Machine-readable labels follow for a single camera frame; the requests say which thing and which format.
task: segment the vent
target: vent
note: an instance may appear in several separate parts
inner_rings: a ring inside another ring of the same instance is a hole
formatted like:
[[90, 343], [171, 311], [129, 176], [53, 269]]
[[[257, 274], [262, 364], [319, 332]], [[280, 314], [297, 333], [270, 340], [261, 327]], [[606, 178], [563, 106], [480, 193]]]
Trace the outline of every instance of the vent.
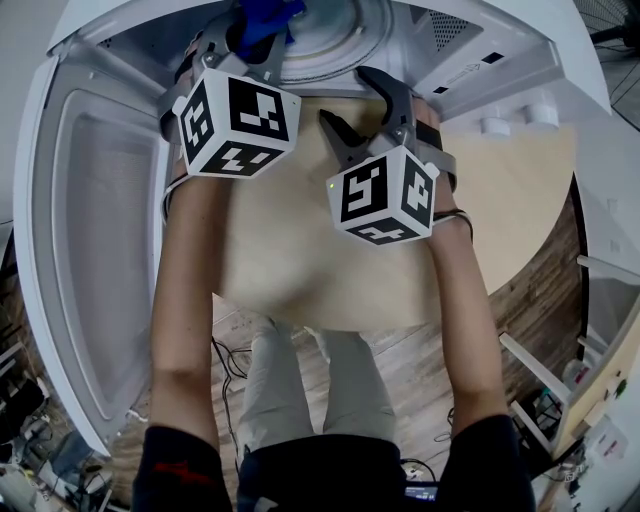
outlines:
[[457, 35], [462, 33], [468, 26], [469, 22], [444, 14], [438, 11], [428, 9], [433, 23], [433, 33], [436, 38], [436, 46], [438, 51], [443, 50]]

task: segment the white door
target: white door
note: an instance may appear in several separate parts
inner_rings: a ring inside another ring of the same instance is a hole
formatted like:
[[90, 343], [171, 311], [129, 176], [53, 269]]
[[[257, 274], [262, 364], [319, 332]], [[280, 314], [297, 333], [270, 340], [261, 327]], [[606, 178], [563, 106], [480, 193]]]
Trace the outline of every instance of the white door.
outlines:
[[148, 383], [170, 159], [160, 92], [100, 49], [72, 48], [37, 70], [20, 128], [14, 219], [27, 314], [63, 405], [103, 454]]

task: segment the light gray pants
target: light gray pants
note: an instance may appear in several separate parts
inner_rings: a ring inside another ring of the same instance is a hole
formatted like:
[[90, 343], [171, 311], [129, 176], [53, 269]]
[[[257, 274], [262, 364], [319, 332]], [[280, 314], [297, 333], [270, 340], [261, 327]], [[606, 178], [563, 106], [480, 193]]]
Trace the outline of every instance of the light gray pants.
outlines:
[[[396, 418], [366, 342], [356, 333], [314, 333], [330, 359], [331, 388], [324, 434], [393, 442]], [[265, 326], [255, 336], [238, 427], [239, 462], [250, 451], [315, 435], [290, 330]]]

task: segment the wooden board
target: wooden board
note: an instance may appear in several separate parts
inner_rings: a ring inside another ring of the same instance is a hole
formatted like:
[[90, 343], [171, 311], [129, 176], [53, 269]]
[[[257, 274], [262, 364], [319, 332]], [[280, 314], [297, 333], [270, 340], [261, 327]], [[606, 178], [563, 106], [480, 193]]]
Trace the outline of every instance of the wooden board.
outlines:
[[626, 379], [640, 347], [640, 297], [620, 328], [620, 332], [594, 372], [586, 377], [572, 394], [570, 404], [562, 415], [554, 439], [553, 457], [557, 458], [576, 440], [572, 435], [589, 411], [604, 400], [609, 382], [614, 377]]
[[[370, 247], [336, 231], [325, 181], [339, 165], [317, 111], [331, 110], [361, 133], [379, 127], [384, 103], [308, 98], [296, 151], [234, 192], [222, 295], [297, 325], [387, 329], [439, 317], [424, 241]], [[564, 204], [575, 167], [573, 131], [508, 141], [444, 136], [458, 162], [459, 206], [471, 215], [489, 293], [533, 257]]]

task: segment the hand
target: hand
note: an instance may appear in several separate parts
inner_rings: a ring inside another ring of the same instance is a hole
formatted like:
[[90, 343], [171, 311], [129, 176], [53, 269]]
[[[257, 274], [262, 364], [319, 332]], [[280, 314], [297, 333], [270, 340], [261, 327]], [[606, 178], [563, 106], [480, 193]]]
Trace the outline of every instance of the hand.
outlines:
[[[422, 121], [427, 126], [431, 126], [436, 130], [440, 130], [440, 116], [433, 110], [426, 101], [421, 98], [414, 98], [413, 110], [416, 119]], [[451, 191], [451, 183], [446, 172], [441, 172], [436, 180], [436, 202], [435, 213], [455, 210], [457, 207], [453, 192]]]

